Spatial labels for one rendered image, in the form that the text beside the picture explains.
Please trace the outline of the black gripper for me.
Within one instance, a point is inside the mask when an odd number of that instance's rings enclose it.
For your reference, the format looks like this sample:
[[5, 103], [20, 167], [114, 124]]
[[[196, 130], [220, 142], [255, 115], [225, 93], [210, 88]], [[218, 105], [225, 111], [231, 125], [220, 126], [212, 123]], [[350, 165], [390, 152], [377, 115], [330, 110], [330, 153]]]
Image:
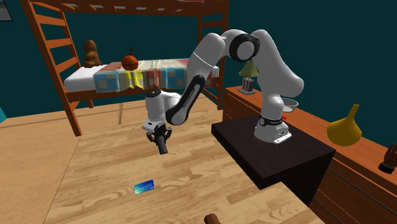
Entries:
[[159, 154], [162, 155], [168, 153], [166, 140], [170, 138], [171, 134], [172, 129], [170, 127], [167, 128], [165, 125], [161, 125], [155, 127], [154, 133], [147, 132], [146, 137], [157, 145]]

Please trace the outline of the blue card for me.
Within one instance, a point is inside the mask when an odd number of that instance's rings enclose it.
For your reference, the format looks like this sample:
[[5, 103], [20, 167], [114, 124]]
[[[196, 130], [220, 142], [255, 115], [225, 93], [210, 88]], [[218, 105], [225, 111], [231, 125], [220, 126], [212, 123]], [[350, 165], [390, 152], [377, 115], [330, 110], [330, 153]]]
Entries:
[[134, 185], [134, 193], [137, 195], [137, 194], [140, 194], [143, 192], [153, 190], [154, 188], [155, 188], [154, 182], [151, 179], [151, 180]]

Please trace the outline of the brown round object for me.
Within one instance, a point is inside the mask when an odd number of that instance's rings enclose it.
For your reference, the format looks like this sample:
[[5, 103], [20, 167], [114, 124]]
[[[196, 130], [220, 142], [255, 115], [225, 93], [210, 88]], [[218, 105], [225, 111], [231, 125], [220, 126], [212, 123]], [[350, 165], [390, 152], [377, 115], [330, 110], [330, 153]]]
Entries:
[[204, 217], [205, 224], [221, 224], [218, 217], [214, 214], [208, 214]]

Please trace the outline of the wooden bunk bed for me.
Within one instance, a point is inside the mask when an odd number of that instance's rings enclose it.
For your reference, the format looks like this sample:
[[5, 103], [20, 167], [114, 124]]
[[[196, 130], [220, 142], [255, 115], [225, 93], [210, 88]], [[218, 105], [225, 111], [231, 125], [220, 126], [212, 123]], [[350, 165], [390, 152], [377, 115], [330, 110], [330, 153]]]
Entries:
[[160, 15], [197, 18], [197, 40], [202, 28], [228, 27], [230, 0], [19, 0], [41, 51], [54, 87], [66, 112], [75, 136], [81, 136], [74, 110], [81, 101], [93, 108], [94, 99], [147, 93], [141, 88], [121, 92], [97, 93], [95, 90], [68, 92], [60, 73], [74, 66], [81, 67], [64, 13], [107, 13], [129, 15]]

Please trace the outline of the green shade table lamp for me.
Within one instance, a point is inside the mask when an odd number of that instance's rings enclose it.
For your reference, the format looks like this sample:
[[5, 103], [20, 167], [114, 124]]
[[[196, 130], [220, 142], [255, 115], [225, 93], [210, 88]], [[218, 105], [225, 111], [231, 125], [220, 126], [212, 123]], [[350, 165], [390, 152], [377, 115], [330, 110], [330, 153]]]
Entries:
[[254, 77], [259, 75], [258, 69], [256, 68], [254, 62], [249, 60], [245, 63], [244, 67], [239, 72], [239, 76], [243, 77], [242, 88], [239, 89], [243, 94], [249, 95], [254, 94], [253, 90]]

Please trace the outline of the dark robot stand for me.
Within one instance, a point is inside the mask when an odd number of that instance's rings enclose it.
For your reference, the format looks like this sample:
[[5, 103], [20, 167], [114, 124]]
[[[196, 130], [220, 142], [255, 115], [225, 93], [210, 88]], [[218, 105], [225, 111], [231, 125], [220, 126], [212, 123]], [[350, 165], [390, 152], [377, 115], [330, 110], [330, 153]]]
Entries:
[[254, 136], [258, 115], [211, 125], [211, 133], [260, 189], [284, 183], [309, 206], [335, 149], [289, 125], [292, 136], [280, 144]]

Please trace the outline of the grey bowl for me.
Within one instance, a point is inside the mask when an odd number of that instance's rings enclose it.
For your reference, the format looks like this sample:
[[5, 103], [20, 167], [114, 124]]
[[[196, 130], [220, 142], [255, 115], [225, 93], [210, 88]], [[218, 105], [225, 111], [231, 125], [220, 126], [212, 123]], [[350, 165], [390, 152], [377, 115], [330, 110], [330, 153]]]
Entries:
[[285, 97], [282, 97], [281, 99], [284, 103], [283, 112], [285, 113], [292, 112], [299, 105], [299, 103], [293, 99], [285, 98]]

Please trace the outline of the yellow vase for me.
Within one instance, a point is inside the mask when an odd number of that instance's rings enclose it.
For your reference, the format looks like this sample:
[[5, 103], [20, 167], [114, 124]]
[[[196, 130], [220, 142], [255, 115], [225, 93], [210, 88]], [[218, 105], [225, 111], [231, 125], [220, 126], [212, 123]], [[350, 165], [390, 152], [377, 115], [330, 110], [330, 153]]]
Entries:
[[353, 104], [345, 118], [329, 124], [327, 136], [332, 143], [339, 146], [351, 146], [361, 139], [362, 131], [354, 120], [358, 108], [358, 104]]

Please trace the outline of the wooden chest of drawers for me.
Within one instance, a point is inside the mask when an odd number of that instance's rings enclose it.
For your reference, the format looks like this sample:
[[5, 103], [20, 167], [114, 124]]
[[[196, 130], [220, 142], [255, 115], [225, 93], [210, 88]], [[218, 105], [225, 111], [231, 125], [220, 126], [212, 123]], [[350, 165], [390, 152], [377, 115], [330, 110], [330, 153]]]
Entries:
[[288, 123], [336, 150], [310, 205], [321, 219], [397, 224], [397, 170], [386, 174], [378, 168], [385, 146], [364, 137], [352, 146], [337, 146], [326, 135], [327, 121], [301, 109], [285, 115]]

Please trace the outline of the brown hand figure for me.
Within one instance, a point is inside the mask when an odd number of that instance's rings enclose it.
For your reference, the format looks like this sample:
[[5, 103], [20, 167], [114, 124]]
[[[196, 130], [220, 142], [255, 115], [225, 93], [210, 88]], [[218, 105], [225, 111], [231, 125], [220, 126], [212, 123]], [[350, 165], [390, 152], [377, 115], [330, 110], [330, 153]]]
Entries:
[[396, 167], [397, 144], [391, 143], [384, 155], [384, 160], [379, 164], [378, 169], [386, 174], [392, 174]]

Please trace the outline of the framed wall picture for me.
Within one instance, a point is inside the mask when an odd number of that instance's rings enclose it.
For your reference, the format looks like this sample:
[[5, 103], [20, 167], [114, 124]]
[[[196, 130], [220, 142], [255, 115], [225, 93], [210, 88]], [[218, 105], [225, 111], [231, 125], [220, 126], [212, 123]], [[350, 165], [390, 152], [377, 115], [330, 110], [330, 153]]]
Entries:
[[4, 0], [0, 0], [0, 21], [12, 22], [13, 19], [10, 15], [8, 7]]

